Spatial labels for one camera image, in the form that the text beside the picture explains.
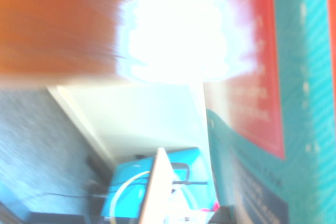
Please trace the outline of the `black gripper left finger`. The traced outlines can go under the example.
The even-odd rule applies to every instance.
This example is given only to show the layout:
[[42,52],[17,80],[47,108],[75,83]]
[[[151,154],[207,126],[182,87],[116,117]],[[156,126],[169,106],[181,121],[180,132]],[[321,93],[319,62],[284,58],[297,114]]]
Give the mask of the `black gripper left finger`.
[[236,214],[234,206],[220,206],[209,220],[216,224],[236,224]]

